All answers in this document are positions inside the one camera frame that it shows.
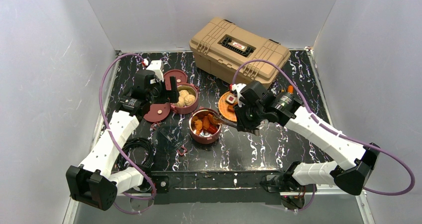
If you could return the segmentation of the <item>steamed bun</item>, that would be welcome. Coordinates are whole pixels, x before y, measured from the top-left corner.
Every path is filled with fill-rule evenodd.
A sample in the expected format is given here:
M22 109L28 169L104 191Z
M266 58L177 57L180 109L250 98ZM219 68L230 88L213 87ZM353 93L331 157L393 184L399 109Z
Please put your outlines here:
M179 97L179 100L177 103L175 103L175 106L179 108L183 108L185 106L184 97Z
M196 96L195 95L191 95L188 94L186 96L184 96L184 104L185 106L191 106L192 104L194 104L196 101Z
M185 96L189 95L189 91L188 90L180 90L179 91L179 97L184 98Z

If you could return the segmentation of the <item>steamed bun front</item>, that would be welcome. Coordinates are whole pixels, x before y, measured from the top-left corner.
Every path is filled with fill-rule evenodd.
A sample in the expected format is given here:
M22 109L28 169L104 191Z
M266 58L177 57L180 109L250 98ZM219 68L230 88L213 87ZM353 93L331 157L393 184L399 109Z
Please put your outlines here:
M179 108L183 108L185 106L184 97L179 97L179 100L177 103L175 103L175 106Z

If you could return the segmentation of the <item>fried chicken pieces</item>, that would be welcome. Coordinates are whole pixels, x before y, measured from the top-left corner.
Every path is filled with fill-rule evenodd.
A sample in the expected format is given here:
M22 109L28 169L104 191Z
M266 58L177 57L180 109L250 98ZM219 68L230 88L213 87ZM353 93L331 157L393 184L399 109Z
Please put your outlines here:
M197 117L197 116L194 116L193 117L193 119L192 119L192 122L193 122L193 124L194 124L194 128L195 128L195 134L196 135L200 135L200 133L202 132L202 130L203 130L203 120L202 119L200 119L199 117Z

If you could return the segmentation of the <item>red sausage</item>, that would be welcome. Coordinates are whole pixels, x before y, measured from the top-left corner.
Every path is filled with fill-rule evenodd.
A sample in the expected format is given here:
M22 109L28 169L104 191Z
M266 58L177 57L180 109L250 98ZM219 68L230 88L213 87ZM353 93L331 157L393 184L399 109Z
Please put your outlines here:
M218 127L214 125L210 125L207 129L208 133L215 134L218 132Z

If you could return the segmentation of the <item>metal food tongs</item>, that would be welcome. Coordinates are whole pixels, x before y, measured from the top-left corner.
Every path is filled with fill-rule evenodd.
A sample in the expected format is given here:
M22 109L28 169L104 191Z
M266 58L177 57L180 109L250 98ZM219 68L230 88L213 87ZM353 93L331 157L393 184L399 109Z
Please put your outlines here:
M213 114L212 120L213 120L213 122L215 122L218 125L227 125L227 126L230 126L230 127L237 128L237 123L236 122L232 122L232 121L224 118L221 115Z

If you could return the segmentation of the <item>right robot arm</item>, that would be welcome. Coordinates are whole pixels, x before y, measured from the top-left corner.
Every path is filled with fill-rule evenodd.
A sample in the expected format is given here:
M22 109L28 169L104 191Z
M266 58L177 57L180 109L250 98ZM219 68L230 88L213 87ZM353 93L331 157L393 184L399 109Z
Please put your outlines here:
M361 193L375 167L377 150L343 139L337 130L328 131L330 125L308 112L291 89L274 95L260 82L252 81L231 85L230 91L237 99L234 112L238 131L258 135L263 121L277 123L303 136L332 158L325 163L293 162L282 175L261 181L267 192L295 191L316 184L335 185L355 196Z

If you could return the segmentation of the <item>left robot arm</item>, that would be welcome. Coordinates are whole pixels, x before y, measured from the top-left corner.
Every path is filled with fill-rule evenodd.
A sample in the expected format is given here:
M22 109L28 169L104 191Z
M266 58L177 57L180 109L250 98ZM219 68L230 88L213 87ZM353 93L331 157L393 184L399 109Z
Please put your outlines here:
M106 211L118 194L140 186L145 172L135 163L122 171L112 173L122 148L153 104L177 102L177 78L165 82L159 70L141 70L135 74L134 85L119 100L111 121L105 121L106 130L89 155L78 165L70 166L66 179L73 200Z

